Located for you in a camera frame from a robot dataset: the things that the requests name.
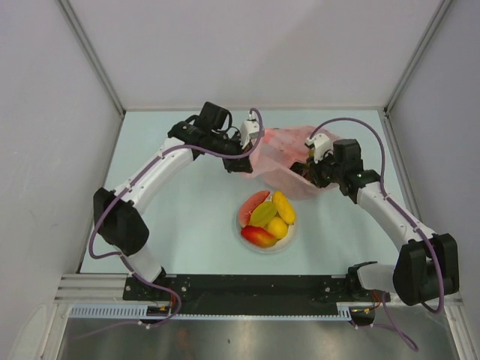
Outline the yellow fake fruit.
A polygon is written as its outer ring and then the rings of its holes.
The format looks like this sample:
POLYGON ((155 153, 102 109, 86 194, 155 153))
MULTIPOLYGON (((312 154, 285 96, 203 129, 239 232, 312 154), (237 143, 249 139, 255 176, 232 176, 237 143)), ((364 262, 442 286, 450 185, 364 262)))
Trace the yellow fake fruit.
POLYGON ((280 191, 275 191, 271 197, 271 201, 277 208, 280 218, 288 225, 292 225, 296 221, 296 213, 293 206, 286 196, 280 191))

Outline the pink plastic bag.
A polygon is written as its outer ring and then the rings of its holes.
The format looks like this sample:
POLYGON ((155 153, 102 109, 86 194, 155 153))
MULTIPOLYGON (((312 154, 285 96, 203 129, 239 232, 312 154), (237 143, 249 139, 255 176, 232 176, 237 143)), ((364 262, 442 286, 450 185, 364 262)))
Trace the pink plastic bag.
POLYGON ((241 176, 260 179, 291 200, 308 200, 335 189, 336 184, 319 188, 304 177, 310 151, 305 140, 313 131, 310 125, 265 129, 265 136, 250 156, 253 172, 241 176))

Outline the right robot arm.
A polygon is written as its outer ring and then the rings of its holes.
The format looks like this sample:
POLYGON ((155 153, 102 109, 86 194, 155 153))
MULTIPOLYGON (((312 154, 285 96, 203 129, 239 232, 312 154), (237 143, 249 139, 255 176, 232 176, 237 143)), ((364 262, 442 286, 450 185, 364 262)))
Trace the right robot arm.
POLYGON ((460 288, 458 244, 448 233, 438 234, 404 207, 385 188, 383 177, 365 169, 354 139, 331 140, 317 134, 304 142, 309 180, 318 188, 336 184, 340 192, 366 211, 398 251, 395 265, 363 262, 349 267, 346 293, 355 301, 373 291, 395 293, 409 306, 430 300, 443 303, 460 288))

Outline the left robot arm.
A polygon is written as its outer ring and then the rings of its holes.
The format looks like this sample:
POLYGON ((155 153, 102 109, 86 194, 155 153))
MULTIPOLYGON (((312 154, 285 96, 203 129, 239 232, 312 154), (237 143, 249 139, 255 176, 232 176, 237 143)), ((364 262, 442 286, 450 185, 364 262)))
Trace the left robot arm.
POLYGON ((149 249, 143 213, 158 191, 200 155, 220 158, 229 173, 252 173, 250 156, 264 134, 262 116, 252 108, 230 136, 232 126, 228 109, 205 102, 199 114, 172 126, 160 148, 127 181, 113 190, 101 187, 94 193, 91 237, 101 236, 113 247, 110 256, 120 257, 129 272, 142 279, 139 290, 148 299, 159 299, 166 282, 164 267, 149 249))

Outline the fake watermelon slice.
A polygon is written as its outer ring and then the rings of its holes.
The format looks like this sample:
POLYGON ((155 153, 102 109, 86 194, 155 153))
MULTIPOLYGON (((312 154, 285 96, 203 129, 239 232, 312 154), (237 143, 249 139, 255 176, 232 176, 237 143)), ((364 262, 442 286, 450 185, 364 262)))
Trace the fake watermelon slice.
POLYGON ((251 219, 253 211, 270 196, 269 190, 261 190, 252 194, 239 208, 237 220, 241 227, 246 227, 251 219))

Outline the red fake mango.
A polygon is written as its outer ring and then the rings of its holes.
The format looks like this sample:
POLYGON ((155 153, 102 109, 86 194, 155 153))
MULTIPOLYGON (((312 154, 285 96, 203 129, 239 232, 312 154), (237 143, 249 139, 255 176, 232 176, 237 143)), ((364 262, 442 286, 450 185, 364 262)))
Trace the red fake mango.
POLYGON ((246 226, 240 234, 243 239, 258 248, 270 248, 278 242, 274 235, 258 226, 246 226))

